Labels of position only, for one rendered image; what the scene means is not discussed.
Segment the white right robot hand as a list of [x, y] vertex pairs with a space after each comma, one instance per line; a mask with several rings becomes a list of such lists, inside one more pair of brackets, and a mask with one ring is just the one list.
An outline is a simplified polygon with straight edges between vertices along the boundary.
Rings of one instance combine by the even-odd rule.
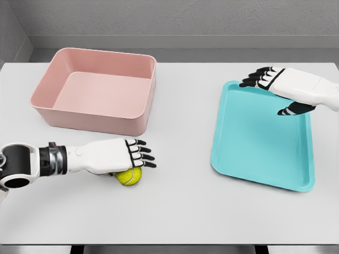
[[335, 84], [294, 68], [263, 67], [243, 79], [239, 87], [256, 87], [293, 102], [277, 115], [301, 115], [328, 101]]

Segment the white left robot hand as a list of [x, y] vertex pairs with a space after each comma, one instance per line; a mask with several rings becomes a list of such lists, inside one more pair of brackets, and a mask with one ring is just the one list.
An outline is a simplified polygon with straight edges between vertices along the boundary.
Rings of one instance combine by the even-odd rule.
[[136, 167], [156, 168], [155, 158], [139, 139], [116, 138], [95, 141], [84, 148], [85, 169], [95, 175], [119, 173]]

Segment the yellow-green tennis ball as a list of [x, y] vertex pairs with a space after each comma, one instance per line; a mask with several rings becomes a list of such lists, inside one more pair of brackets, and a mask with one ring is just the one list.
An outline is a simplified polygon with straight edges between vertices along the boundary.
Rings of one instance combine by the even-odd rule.
[[119, 183], [125, 186], [132, 186], [142, 178], [142, 168], [136, 167], [115, 174]]

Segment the blue plastic tray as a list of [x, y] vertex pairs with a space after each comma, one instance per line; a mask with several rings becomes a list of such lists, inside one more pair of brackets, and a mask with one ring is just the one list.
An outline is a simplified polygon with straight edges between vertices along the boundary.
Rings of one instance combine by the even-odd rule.
[[308, 113], [279, 116], [290, 100], [260, 88], [224, 84], [211, 152], [217, 172], [296, 192], [315, 185]]

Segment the pink plastic basket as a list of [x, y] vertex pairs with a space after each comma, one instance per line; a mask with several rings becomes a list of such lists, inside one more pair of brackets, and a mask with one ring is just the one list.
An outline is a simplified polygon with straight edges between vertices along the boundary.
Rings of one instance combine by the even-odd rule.
[[156, 64], [150, 55], [63, 48], [30, 104], [51, 126], [137, 137], [146, 131]]

